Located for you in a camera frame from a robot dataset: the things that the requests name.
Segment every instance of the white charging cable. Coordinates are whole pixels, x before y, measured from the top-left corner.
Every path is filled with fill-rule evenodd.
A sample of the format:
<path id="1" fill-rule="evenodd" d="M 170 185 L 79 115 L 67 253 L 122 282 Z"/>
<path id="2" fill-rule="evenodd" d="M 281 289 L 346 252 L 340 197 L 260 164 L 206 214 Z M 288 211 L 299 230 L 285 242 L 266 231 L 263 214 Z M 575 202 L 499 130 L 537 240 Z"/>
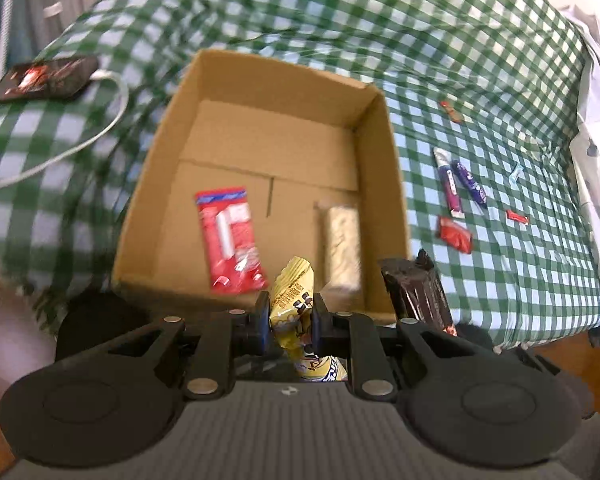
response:
<path id="1" fill-rule="evenodd" d="M 41 171 L 45 171 L 46 168 L 55 164 L 56 162 L 60 162 L 61 160 L 64 160 L 68 156 L 75 155 L 75 153 L 80 152 L 80 150 L 83 150 L 84 148 L 86 148 L 88 146 L 91 146 L 100 137 L 106 135 L 109 132 L 109 130 L 112 129 L 118 123 L 118 121 L 122 117 L 122 114 L 125 113 L 126 105 L 129 102 L 129 87 L 126 85 L 124 80 L 120 77 L 120 74 L 117 74 L 116 72 L 110 72 L 109 70 L 96 70 L 96 72 L 91 74 L 90 79 L 92 81 L 111 79 L 112 81 L 114 81 L 116 83 L 116 85 L 118 85 L 118 88 L 120 89 L 120 110 L 118 110 L 118 114 L 115 116 L 115 118 L 99 134 L 96 134 L 93 137 L 91 137 L 90 139 L 87 139 L 84 142 L 78 144 L 77 146 L 74 146 L 71 149 L 66 150 L 64 153 L 60 153 L 60 155 L 56 155 L 53 158 L 50 158 L 49 160 L 47 160 L 46 162 L 43 162 L 42 164 L 39 164 L 39 165 L 31 168 L 30 170 L 23 171 L 21 174 L 17 174 L 14 176 L 8 176 L 5 178 L 0 178 L 0 189 L 2 189 L 3 187 L 13 186 L 14 184 L 22 182 L 23 180 L 25 180 L 29 177 L 32 177 L 32 176 L 40 173 Z"/>

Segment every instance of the cardboard box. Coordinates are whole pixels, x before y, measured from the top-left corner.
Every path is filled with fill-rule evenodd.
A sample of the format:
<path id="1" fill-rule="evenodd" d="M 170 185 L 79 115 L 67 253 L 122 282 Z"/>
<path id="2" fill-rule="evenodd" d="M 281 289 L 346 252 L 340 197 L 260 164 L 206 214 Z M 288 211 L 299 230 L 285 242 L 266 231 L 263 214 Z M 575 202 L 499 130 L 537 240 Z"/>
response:
<path id="1" fill-rule="evenodd" d="M 210 292 L 194 195 L 237 186 L 247 190 L 270 283 L 297 255 L 311 262 L 316 292 L 324 285 L 320 206 L 356 205 L 363 302 L 353 308 L 393 319 L 377 261 L 411 255 L 394 136 L 375 86 L 259 56 L 197 53 L 126 215 L 117 288 L 218 298 Z M 248 306 L 254 294 L 221 299 Z"/>

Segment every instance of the gray ribbed surface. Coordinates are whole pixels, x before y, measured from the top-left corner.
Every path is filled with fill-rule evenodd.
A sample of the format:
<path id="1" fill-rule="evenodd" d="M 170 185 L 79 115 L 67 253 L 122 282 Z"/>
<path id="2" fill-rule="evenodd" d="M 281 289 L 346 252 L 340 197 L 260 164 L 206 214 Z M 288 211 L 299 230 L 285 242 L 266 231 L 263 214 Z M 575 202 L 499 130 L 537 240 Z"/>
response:
<path id="1" fill-rule="evenodd" d="M 293 396 L 282 390 L 298 389 Z M 343 383 L 238 382 L 231 395 L 187 405 L 170 434 L 106 468 L 59 470 L 20 461 L 5 480 L 405 480 L 576 477 L 557 463 L 496 473 L 435 454 L 388 404 L 353 397 Z"/>

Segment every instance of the red snack packet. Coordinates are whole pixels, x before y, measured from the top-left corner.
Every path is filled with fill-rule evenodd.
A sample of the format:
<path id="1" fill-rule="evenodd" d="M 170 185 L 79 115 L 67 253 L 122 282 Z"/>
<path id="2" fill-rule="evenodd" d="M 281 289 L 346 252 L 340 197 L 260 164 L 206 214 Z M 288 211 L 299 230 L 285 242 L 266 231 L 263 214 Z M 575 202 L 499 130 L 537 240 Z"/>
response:
<path id="1" fill-rule="evenodd" d="M 440 217 L 440 238 L 461 253 L 471 254 L 473 237 L 471 231 L 459 226 L 451 218 Z"/>
<path id="2" fill-rule="evenodd" d="M 513 212 L 511 209 L 507 209 L 507 218 L 509 220 L 515 220 L 516 222 L 520 222 L 524 225 L 529 224 L 529 218 L 523 215 L 519 215 L 518 213 Z"/>
<path id="3" fill-rule="evenodd" d="M 266 288 L 243 187 L 196 193 L 211 289 L 240 294 Z"/>
<path id="4" fill-rule="evenodd" d="M 442 106 L 446 113 L 449 114 L 449 118 L 455 123 L 461 123 L 463 118 L 462 114 L 457 112 L 455 108 L 452 107 L 447 101 L 440 101 L 440 106 Z"/>

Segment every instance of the dark chocolate bar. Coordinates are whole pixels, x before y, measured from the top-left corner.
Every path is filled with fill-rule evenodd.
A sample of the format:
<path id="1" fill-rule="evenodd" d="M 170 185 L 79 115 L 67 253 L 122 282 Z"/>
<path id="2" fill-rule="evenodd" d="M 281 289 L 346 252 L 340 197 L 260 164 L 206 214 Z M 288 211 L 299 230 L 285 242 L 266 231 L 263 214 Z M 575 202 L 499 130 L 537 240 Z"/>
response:
<path id="1" fill-rule="evenodd" d="M 424 249 L 415 260 L 379 261 L 397 319 L 413 317 L 448 333 L 455 330 L 438 271 Z"/>

